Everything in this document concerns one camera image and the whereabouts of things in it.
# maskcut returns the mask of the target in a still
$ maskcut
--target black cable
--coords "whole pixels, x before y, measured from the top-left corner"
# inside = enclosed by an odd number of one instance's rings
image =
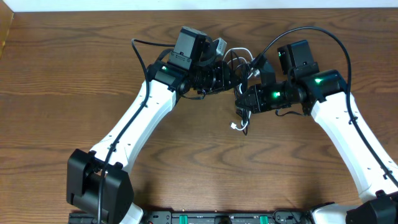
[[[102,222],[101,216],[102,216],[102,198],[103,198],[103,191],[104,191],[104,180],[105,180],[105,173],[106,173],[106,166],[109,163],[109,159],[111,158],[112,152],[116,149],[117,143],[119,143],[120,138],[126,132],[127,128],[129,128],[130,124],[134,121],[134,119],[138,116],[138,114],[141,112],[141,110],[145,107],[147,104],[148,98],[149,98],[149,82],[148,82],[148,74],[147,74],[147,69],[145,67],[144,61],[142,60],[141,56],[139,55],[136,46],[134,45],[134,42],[142,43],[142,44],[148,44],[148,45],[154,45],[154,46],[159,46],[159,47],[174,47],[174,44],[158,44],[158,43],[152,43],[152,42],[147,42],[143,40],[137,40],[137,39],[132,39],[131,40],[131,46],[134,49],[137,58],[139,60],[139,63],[141,64],[142,70],[144,71],[144,76],[145,76],[145,81],[146,81],[146,95],[144,98],[144,101],[141,103],[140,107],[138,110],[134,113],[134,115],[131,117],[131,119],[127,122],[127,124],[123,127],[123,129],[120,131],[116,139],[113,141],[111,144],[111,147],[109,148],[109,151],[106,155],[102,172],[101,172],[101,178],[99,181],[99,188],[98,188],[98,223]]]
[[[247,63],[241,64],[243,65],[241,68],[242,71],[242,95],[248,90],[248,76],[249,76],[249,72],[250,72],[250,66]],[[249,111],[248,110],[243,110],[242,112],[242,120],[243,123],[248,123],[246,125],[245,130],[242,130],[243,134],[245,136],[248,135],[248,130],[249,130],[249,125],[250,125],[250,118],[249,118]]]
[[[194,96],[194,97],[187,97],[184,95],[180,95],[182,98],[185,99],[189,99],[189,100],[203,100],[206,97],[206,91],[205,90],[201,90],[201,93],[203,94],[203,96]]]
[[[166,55],[168,55],[172,51],[173,51],[173,49],[165,49],[165,50],[163,50],[162,53],[160,53],[160,55],[157,57],[156,60],[163,60],[163,58],[166,57]]]
[[[305,116],[304,114],[301,114],[301,113],[296,112],[296,111],[289,111],[289,112],[286,112],[286,113],[284,113],[284,114],[279,114],[279,110],[275,110],[275,114],[276,114],[276,116],[285,116],[285,115],[287,115],[287,114],[294,114],[294,115]]]
[[[205,61],[202,61],[202,62],[201,61],[197,61],[195,63],[195,65],[197,65],[199,67],[207,66],[207,65],[213,63],[216,60],[216,45],[214,44],[213,40],[209,36],[206,36],[205,38],[210,43],[210,51],[213,52],[213,55],[208,60],[205,60]]]
[[[235,55],[235,58],[238,60],[239,65],[241,65],[242,62],[241,62],[241,59],[239,59],[238,54],[235,51],[231,50],[231,68],[232,68],[232,70],[234,70],[234,60],[233,60],[234,57],[232,56],[232,54]]]
[[[372,148],[372,146],[370,145],[370,143],[368,142],[368,140],[366,139],[365,135],[362,133],[361,129],[359,128],[359,126],[358,126],[358,124],[357,124],[357,122],[356,122],[357,117],[354,116],[353,110],[351,109],[351,100],[350,100],[350,96],[351,96],[351,77],[352,77],[352,75],[351,75],[351,60],[350,60],[350,58],[349,58],[349,54],[348,54],[348,51],[347,51],[346,47],[343,45],[343,43],[342,43],[334,34],[332,34],[331,32],[329,32],[329,31],[327,31],[327,30],[325,30],[325,29],[322,29],[322,28],[319,28],[319,27],[312,27],[312,26],[298,27],[298,28],[294,28],[294,29],[288,30],[288,31],[284,32],[283,34],[279,35],[278,37],[276,37],[276,38],[275,38],[275,39],[262,51],[262,53],[259,54],[259,56],[257,56],[257,57],[254,59],[253,66],[254,66],[255,64],[257,64],[259,57],[260,57],[261,55],[264,55],[264,54],[267,52],[267,50],[268,50],[277,40],[279,40],[281,37],[283,37],[284,35],[289,34],[289,33],[291,33],[291,32],[295,32],[295,31],[298,31],[298,30],[305,30],[305,29],[307,29],[307,30],[308,30],[308,29],[309,29],[309,30],[317,30],[317,31],[323,32],[324,34],[327,34],[327,35],[330,36],[333,40],[335,40],[335,41],[337,42],[337,44],[338,44],[338,45],[341,47],[341,49],[343,50],[344,55],[345,55],[345,57],[346,57],[346,61],[347,61],[347,67],[348,67],[347,89],[346,89],[346,92],[345,92],[345,93],[346,93],[347,111],[348,111],[349,118],[350,118],[349,124],[352,123],[352,124],[354,125],[354,127],[355,127],[356,131],[358,132],[359,136],[361,137],[363,143],[364,143],[365,146],[369,149],[369,152],[372,154],[372,156],[374,157],[374,159],[375,159],[375,160],[377,161],[377,163],[380,165],[381,169],[384,171],[384,178],[385,178],[385,176],[388,176],[388,177],[390,178],[390,180],[394,183],[394,185],[395,185],[396,187],[398,187],[398,181],[397,181],[397,180],[395,179],[395,177],[392,175],[392,171],[390,171],[390,170],[386,167],[386,165],[383,164],[383,162],[381,161],[380,157],[379,157],[379,156],[377,155],[377,153],[374,151],[374,149]]]

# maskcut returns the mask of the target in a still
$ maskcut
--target green led light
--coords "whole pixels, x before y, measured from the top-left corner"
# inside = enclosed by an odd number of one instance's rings
[[[278,96],[280,96],[280,92],[274,92],[274,98],[277,98]]]

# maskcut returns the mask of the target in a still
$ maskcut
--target white cable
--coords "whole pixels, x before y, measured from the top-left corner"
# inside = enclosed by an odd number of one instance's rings
[[[247,52],[249,53],[251,60],[253,60],[253,55],[251,54],[250,50],[248,50],[247,48],[244,48],[244,47],[235,47],[235,48],[229,49],[229,50],[224,54],[223,60],[225,60],[226,56],[228,55],[228,53],[229,53],[231,50],[245,50],[245,51],[247,51]],[[238,57],[238,58],[232,58],[229,62],[227,62],[227,65],[228,65],[229,63],[231,63],[233,60],[237,60],[237,59],[243,59],[245,63],[248,63],[248,61],[247,61],[244,57]],[[248,79],[253,75],[253,73],[254,73],[254,71],[251,70],[251,72],[250,72],[250,74],[249,74],[249,76],[248,76]],[[242,83],[239,84],[239,92],[240,92],[240,94],[242,95]],[[243,119],[241,120],[241,127],[242,127],[242,128],[238,128],[238,126],[237,126],[234,122],[232,122],[232,121],[229,123],[229,125],[231,126],[232,129],[235,129],[235,130],[238,130],[238,131],[243,131],[243,130],[248,126],[248,124],[249,124],[250,116],[251,116],[251,111],[249,111],[248,120],[246,121],[246,123],[245,123],[244,125],[243,125]]]
[[[245,50],[245,51],[247,51],[247,52],[249,53],[250,58],[251,58],[251,61],[253,60],[253,55],[251,54],[250,50],[247,49],[247,48],[244,48],[244,47],[235,47],[235,48],[229,49],[229,50],[224,54],[223,60],[225,60],[226,56],[228,55],[228,53],[229,53],[231,50]]]
[[[237,59],[238,59],[238,58],[234,58],[234,59],[230,60],[229,62],[227,62],[226,64],[229,65],[229,63],[231,63],[233,60],[237,60]],[[244,63],[248,63],[248,61],[247,61],[246,58],[244,58],[244,57],[239,57],[239,59],[243,59],[243,60],[244,60]]]
[[[238,130],[238,131],[243,131],[248,126],[248,124],[249,124],[249,121],[247,120],[246,123],[243,125],[243,120],[242,120],[241,121],[242,128],[238,128],[236,126],[236,124],[234,122],[232,122],[232,121],[230,122],[229,125],[231,126],[232,129],[235,129],[235,130]]]

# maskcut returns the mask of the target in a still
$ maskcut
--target black plastic housing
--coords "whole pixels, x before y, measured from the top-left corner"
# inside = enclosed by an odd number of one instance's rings
[[[313,57],[307,40],[301,40],[278,48],[279,60],[284,75],[291,68],[313,64]]]
[[[258,60],[253,68],[258,69],[260,72],[261,85],[265,86],[275,84],[275,71],[274,68],[272,68],[272,65],[268,62],[266,56],[264,54],[260,54],[256,58],[258,58]]]
[[[326,101],[326,96],[346,91],[347,84],[337,70],[307,75],[296,80],[296,83],[305,88],[307,99],[302,103],[305,115],[310,115],[314,104]]]
[[[67,202],[91,214],[98,212],[100,176],[95,173],[101,167],[94,154],[76,149],[68,160]],[[120,223],[127,214],[134,192],[127,172],[108,165],[103,191],[102,220]]]
[[[376,199],[365,202],[358,208],[347,211],[346,223],[394,224],[397,223],[397,192],[386,195],[376,192]]]
[[[189,70],[192,63],[199,61],[206,42],[206,34],[202,31],[183,26],[170,53],[169,63]]]

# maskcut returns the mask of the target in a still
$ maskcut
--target wooden table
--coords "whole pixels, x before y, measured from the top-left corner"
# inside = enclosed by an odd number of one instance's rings
[[[346,45],[352,91],[368,125],[398,158],[398,9],[17,13],[0,60],[0,222],[65,223],[67,159],[88,151],[134,101],[144,81],[131,38],[174,43],[182,25],[258,54],[302,25],[326,28]],[[284,80],[277,47],[307,39],[321,70],[346,76],[328,36],[290,34],[268,52]],[[148,65],[162,48],[140,45]],[[135,202],[174,210],[251,211],[359,204],[354,182],[311,117],[256,114],[248,136],[229,91],[182,99],[156,127],[131,174]]]

